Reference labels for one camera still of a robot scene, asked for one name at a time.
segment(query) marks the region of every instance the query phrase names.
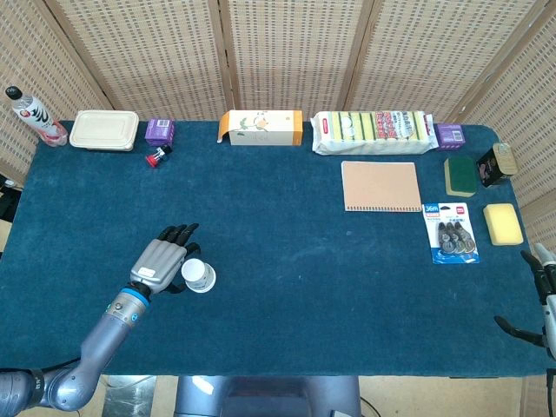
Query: plastic packaging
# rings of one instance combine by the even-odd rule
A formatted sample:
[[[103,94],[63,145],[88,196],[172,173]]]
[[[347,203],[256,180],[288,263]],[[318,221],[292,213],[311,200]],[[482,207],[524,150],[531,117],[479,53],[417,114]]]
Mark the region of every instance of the plastic packaging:
[[[418,155],[438,148],[433,117],[422,111],[320,111],[311,123],[320,155]]]
[[[31,126],[47,145],[63,146],[68,142],[68,131],[52,118],[38,98],[24,95],[14,85],[6,89],[6,95],[13,100],[11,108],[17,116]]]
[[[464,202],[423,204],[433,263],[479,263],[469,210]]]
[[[126,110],[84,110],[77,113],[69,135],[76,148],[132,150],[139,116]]]

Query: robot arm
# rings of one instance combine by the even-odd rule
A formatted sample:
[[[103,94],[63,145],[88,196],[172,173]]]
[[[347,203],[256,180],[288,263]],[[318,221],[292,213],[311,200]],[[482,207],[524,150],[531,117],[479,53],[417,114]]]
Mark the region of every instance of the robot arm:
[[[0,373],[0,417],[15,416],[31,407],[83,408],[95,393],[101,372],[147,310],[149,297],[173,286],[185,257],[199,248],[196,243],[184,247],[198,226],[168,227],[145,248],[131,269],[130,283],[82,343],[76,367]]]
[[[516,328],[508,320],[498,315],[494,317],[494,320],[506,333],[535,346],[546,348],[548,353],[554,357],[556,355],[556,255],[539,243],[534,246],[539,259],[526,251],[521,251],[521,256],[529,264],[533,273],[533,281],[545,319],[543,334]]]

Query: orange box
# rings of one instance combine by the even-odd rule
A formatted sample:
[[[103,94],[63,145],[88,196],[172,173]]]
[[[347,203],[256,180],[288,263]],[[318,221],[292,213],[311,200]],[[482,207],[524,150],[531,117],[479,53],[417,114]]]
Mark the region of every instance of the orange box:
[[[232,145],[301,145],[301,110],[230,110],[218,129],[218,143],[224,136]]]

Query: red object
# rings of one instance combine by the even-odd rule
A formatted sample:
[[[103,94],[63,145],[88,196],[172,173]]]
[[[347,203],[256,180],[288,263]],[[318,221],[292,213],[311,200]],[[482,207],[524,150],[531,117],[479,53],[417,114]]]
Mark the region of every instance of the red object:
[[[153,168],[156,168],[156,165],[158,165],[158,160],[155,158],[154,155],[149,155],[145,159],[147,160],[147,163]]]

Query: yellow sponge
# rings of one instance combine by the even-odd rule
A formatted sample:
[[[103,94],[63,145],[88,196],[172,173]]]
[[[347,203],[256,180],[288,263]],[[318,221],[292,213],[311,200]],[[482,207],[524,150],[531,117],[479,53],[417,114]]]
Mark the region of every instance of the yellow sponge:
[[[494,246],[523,243],[520,222],[512,204],[488,204],[484,209],[488,234]]]

